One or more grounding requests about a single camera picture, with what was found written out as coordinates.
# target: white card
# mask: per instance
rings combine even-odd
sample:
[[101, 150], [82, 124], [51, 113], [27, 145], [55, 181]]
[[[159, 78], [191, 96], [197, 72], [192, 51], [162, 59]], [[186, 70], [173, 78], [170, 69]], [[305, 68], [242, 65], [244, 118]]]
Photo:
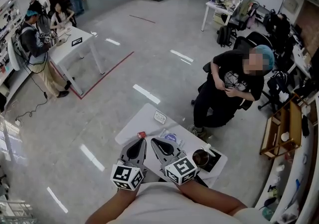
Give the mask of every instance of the white card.
[[154, 119], [157, 120], [159, 123], [162, 123], [164, 125], [165, 121], [166, 121], [166, 116], [159, 112], [159, 111], [155, 111], [155, 115], [154, 115]]

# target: black backpack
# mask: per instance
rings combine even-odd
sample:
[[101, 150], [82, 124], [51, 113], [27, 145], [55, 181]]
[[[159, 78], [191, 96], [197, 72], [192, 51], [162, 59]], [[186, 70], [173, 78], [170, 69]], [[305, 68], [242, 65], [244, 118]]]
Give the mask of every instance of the black backpack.
[[228, 26], [220, 27], [218, 31], [217, 43], [219, 43], [221, 47], [225, 47], [225, 46], [230, 47], [232, 45], [232, 42], [230, 41], [230, 35], [231, 35], [230, 27]]

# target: hand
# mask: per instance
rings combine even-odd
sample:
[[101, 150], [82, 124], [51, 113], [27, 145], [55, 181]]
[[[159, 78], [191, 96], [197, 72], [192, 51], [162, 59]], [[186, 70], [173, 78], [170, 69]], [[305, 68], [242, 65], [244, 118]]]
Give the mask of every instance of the hand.
[[215, 80], [215, 87], [216, 87], [216, 89], [221, 90], [221, 91], [225, 90], [225, 84], [220, 78], [218, 80]]
[[230, 87], [228, 89], [225, 89], [225, 93], [228, 97], [233, 98], [233, 97], [239, 97], [240, 91]]

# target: white desk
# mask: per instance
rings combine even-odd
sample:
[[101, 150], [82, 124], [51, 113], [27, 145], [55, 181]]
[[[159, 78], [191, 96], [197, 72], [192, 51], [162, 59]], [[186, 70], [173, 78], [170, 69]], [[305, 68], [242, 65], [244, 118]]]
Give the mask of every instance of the white desk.
[[[161, 163], [157, 160], [155, 153], [151, 146], [151, 139], [157, 137], [163, 129], [167, 129], [181, 138], [185, 143], [182, 147], [187, 155], [193, 155], [194, 151], [200, 149], [201, 146], [205, 146], [206, 143], [200, 140], [195, 135], [191, 134], [181, 125], [177, 124], [174, 120], [167, 117], [165, 124], [162, 125], [154, 119], [154, 114], [157, 109], [151, 104], [145, 104], [142, 109], [129, 121], [129, 123], [122, 129], [122, 131], [115, 137], [115, 141], [120, 145], [126, 145], [129, 141], [137, 139], [138, 132], [145, 131], [146, 141], [147, 141], [147, 153], [144, 165], [150, 169], [152, 172], [163, 178], [164, 180], [170, 182], [162, 172], [160, 172]], [[208, 187], [212, 187], [214, 182], [217, 180], [218, 175], [223, 170], [227, 157], [216, 150], [217, 153], [221, 155], [219, 161], [211, 170], [211, 172], [206, 172], [205, 170], [200, 170], [199, 177], [207, 184]]]
[[288, 70], [288, 73], [290, 74], [296, 67], [298, 67], [303, 72], [304, 75], [306, 75], [309, 79], [311, 79], [311, 75], [303, 59], [302, 51], [296, 45], [294, 46], [294, 49], [293, 49], [293, 55], [294, 55], [294, 64]]
[[225, 22], [225, 25], [228, 24], [229, 20], [230, 20], [230, 16], [234, 13], [232, 11], [229, 11], [227, 9], [224, 9], [224, 8], [221, 8], [221, 7], [218, 7], [218, 4], [210, 1], [210, 2], [207, 2], [206, 3], [206, 12], [205, 12], [205, 16], [204, 16], [204, 21], [203, 21], [203, 25], [201, 27], [201, 31], [204, 31], [204, 28], [205, 28], [205, 24], [206, 24], [206, 21], [207, 21], [207, 16], [208, 16], [208, 12], [209, 12], [209, 9], [212, 8], [214, 9], [214, 15], [216, 13], [216, 11], [219, 11], [221, 13], [224, 13], [226, 15], [228, 15], [227, 17], [227, 20]]
[[[86, 46], [86, 45], [90, 45], [91, 48], [91, 52], [93, 54], [93, 57], [95, 59], [96, 65], [99, 68], [99, 71], [101, 74], [104, 74], [103, 68], [102, 68], [102, 62], [100, 60], [100, 56], [96, 51], [96, 48], [94, 46], [93, 43], [93, 35], [87, 32], [84, 32], [81, 29], [78, 29], [76, 27], [72, 27], [72, 29], [69, 32], [66, 32], [66, 34], [70, 35], [63, 35], [64, 33], [61, 32], [61, 34], [59, 35], [59, 38], [64, 38], [67, 39], [67, 42], [63, 43], [61, 46], [53, 46], [50, 50], [49, 50], [49, 56], [51, 58], [51, 60], [61, 68], [61, 70], [63, 71], [63, 73], [65, 74], [65, 76], [68, 78], [68, 80], [72, 83], [73, 87], [75, 88], [75, 90], [82, 95], [83, 92], [82, 90], [79, 88], [79, 86], [75, 83], [75, 81], [72, 79], [72, 76], [69, 74], [69, 72], [67, 71], [67, 69], [65, 68], [65, 66], [63, 65], [63, 61], [67, 58], [70, 57], [73, 54], [78, 53], [80, 55], [81, 58], [83, 58], [83, 55], [81, 54], [81, 50]], [[78, 39], [78, 38], [82, 38], [82, 43], [77, 44], [75, 46], [72, 46], [72, 41]]]

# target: floor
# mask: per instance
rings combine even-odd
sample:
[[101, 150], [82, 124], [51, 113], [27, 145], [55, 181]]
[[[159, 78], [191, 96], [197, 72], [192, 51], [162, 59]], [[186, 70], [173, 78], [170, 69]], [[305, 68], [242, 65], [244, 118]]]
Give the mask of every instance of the floor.
[[[116, 188], [110, 182], [110, 172], [121, 150], [114, 138], [145, 103], [155, 105], [184, 127], [190, 125], [190, 101], [196, 98], [197, 88], [206, 78], [203, 65], [229, 50], [216, 43], [219, 26], [213, 22], [212, 12], [205, 31], [200, 31], [207, 0], [98, 0], [93, 2], [95, 6], [90, 1], [86, 14], [78, 18], [78, 25], [96, 33], [95, 45], [105, 71], [134, 53], [83, 99], [72, 92], [63, 99], [49, 97], [48, 103], [39, 106], [32, 117], [20, 118], [20, 127], [10, 128], [17, 115], [45, 102], [43, 93], [32, 80], [27, 80], [8, 105], [8, 122], [2, 122], [1, 165], [8, 174], [10, 198], [29, 202], [35, 216], [46, 224], [83, 223], [114, 195]], [[99, 10], [104, 5], [108, 8]], [[106, 38], [120, 45], [105, 41]], [[194, 61], [191, 65], [182, 62], [170, 50]], [[89, 54], [83, 60], [69, 60], [67, 67], [84, 92], [102, 77]], [[36, 75], [33, 78], [45, 89]], [[156, 105], [133, 89], [134, 84], [159, 98], [160, 103]], [[259, 155], [269, 115], [268, 109], [257, 110], [263, 101], [247, 111], [238, 111], [226, 126], [212, 130], [210, 140], [228, 156], [214, 189], [235, 196], [250, 207], [259, 197], [271, 165]], [[105, 167], [103, 171], [80, 150], [83, 144]], [[66, 214], [48, 187], [67, 209]]]

